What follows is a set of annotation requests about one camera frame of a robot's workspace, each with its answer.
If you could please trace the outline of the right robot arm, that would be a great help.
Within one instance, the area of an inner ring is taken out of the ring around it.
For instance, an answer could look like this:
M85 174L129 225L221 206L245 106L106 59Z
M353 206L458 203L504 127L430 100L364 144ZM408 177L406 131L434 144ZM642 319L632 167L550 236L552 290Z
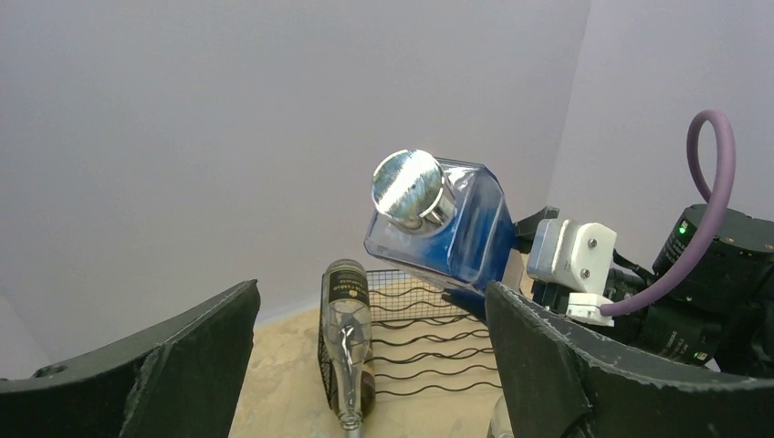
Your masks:
M773 223L728 209L698 264L668 295L595 331L676 362L773 376Z

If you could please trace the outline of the black wire wine rack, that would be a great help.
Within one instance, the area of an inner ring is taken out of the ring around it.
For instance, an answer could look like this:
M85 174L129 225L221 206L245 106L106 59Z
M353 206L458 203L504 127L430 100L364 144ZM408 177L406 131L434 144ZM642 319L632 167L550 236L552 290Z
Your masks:
M445 292L397 269L370 270L372 338L361 407L424 391L500 386L486 325L447 302Z

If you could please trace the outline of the blue square glass bottle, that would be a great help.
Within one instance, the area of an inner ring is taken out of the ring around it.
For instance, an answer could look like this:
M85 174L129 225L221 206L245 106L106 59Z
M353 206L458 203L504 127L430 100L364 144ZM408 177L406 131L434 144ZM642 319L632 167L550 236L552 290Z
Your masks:
M442 289L486 320L486 287L518 275L517 235L497 177L483 164L400 150L371 180L366 252Z

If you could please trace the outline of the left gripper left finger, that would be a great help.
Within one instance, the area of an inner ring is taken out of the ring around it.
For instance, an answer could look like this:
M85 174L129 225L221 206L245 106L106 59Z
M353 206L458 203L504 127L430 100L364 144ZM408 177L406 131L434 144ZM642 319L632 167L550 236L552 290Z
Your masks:
M243 281L127 338L1 382L4 437L226 437L261 298Z

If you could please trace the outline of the clear glass bottle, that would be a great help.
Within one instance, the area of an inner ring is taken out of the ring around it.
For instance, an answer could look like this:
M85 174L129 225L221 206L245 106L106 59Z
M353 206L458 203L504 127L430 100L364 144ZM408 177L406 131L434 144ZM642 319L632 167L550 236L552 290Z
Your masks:
M361 383L366 370L375 377L371 345L370 289L362 264L336 260L323 275L322 335L337 383Z

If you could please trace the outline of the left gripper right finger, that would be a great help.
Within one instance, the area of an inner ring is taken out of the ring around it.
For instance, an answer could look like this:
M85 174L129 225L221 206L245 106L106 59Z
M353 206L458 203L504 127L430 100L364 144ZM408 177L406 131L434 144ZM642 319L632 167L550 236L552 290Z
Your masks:
M770 437L773 382L634 349L492 282L486 323L518 437Z

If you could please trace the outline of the olive green wine bottle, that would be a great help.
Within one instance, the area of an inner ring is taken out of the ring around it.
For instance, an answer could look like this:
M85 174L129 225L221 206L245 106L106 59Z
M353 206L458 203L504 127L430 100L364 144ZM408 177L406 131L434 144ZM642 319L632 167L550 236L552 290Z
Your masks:
M376 382L374 375L364 370L361 383L352 386L348 382L337 383L336 375L331 378L328 402L339 419L345 437L362 437L362 420L369 416L376 404Z

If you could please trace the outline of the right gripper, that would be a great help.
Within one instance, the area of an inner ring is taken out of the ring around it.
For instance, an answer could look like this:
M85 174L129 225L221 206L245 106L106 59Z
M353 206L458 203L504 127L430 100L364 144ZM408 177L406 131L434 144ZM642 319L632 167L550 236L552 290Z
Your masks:
M517 237L515 248L524 255L530 255L536 239L539 222L543 219L554 219L559 216L560 209L545 206L543 209L514 223ZM563 285L533 280L531 287L532 300L556 313L564 314L567 308L569 290Z

